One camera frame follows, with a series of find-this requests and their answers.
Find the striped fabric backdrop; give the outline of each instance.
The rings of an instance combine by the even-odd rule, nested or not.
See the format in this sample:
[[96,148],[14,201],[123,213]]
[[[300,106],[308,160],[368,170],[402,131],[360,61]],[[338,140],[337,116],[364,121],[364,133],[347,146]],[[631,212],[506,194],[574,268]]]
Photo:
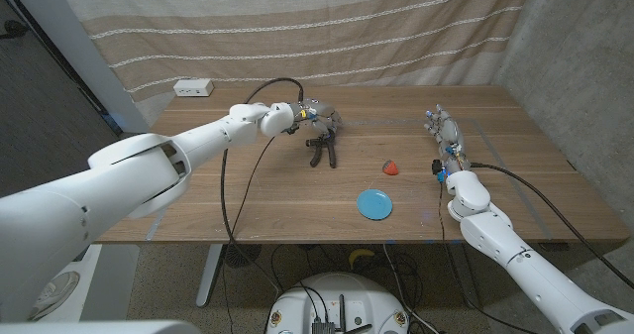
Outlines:
[[488,84],[524,0],[68,0],[152,123],[181,78],[220,87]]

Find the white robotic arm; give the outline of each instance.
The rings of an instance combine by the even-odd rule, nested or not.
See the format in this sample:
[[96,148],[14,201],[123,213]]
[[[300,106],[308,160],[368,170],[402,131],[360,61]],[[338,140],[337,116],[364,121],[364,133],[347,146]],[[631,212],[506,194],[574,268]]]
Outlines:
[[239,104],[174,137],[135,136],[95,153],[91,169],[0,198],[0,321],[24,321],[45,284],[121,219],[165,210],[192,172],[225,149],[296,127],[293,108]]
[[633,314],[589,296],[513,231],[508,216],[490,202],[488,191],[469,170],[458,125],[437,108],[437,114],[428,112],[431,125],[426,125],[441,145],[444,161],[434,172],[441,180],[448,176],[447,189],[455,195],[449,212],[461,223],[465,240],[500,264],[560,333],[634,332]]

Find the wooden table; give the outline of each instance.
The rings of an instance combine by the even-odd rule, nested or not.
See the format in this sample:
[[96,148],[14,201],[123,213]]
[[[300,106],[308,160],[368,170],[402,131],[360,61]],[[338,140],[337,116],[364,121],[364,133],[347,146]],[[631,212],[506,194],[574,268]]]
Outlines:
[[[152,131],[175,135],[212,122],[241,103],[250,89],[216,89],[210,97],[175,98]],[[293,101],[296,89],[272,86],[255,102]],[[445,107],[465,134],[472,162],[508,167],[542,190],[589,240],[617,243],[629,232],[588,182],[567,162],[528,115],[494,86],[476,87],[319,87],[307,98],[329,102],[344,127],[337,134],[338,166],[310,167],[313,149],[305,140],[315,132],[275,138],[251,184],[235,237],[245,243],[426,243],[442,239],[438,219],[440,185],[431,173],[439,157],[423,129],[425,111]],[[227,206],[231,225],[247,190],[249,176],[268,139],[229,152]],[[400,174],[381,172],[385,160]],[[226,243],[220,211],[218,157],[198,169],[191,187],[164,216],[126,219],[99,239],[103,243]],[[506,175],[475,169],[492,201],[513,221],[526,241],[568,241],[575,236],[529,189]],[[357,209],[358,195],[376,188],[389,195],[392,213],[372,221]],[[459,224],[440,207],[447,240],[461,240]]]

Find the white power strip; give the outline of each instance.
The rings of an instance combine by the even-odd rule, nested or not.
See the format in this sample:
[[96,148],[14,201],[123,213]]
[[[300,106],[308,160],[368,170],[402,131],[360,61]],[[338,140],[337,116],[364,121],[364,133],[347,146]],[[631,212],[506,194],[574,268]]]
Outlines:
[[174,86],[176,96],[209,96],[213,89],[211,79],[179,80]]

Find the pliers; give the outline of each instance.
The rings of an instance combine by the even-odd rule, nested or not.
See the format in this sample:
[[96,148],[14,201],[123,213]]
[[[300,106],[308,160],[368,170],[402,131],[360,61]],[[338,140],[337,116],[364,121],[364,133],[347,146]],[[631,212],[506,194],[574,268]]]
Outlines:
[[337,157],[335,156],[335,131],[328,130],[328,135],[321,135],[319,138],[306,140],[306,147],[315,147],[315,156],[310,161],[311,167],[317,167],[319,161],[321,161],[321,149],[328,147],[328,159],[330,160],[330,167],[337,167]]

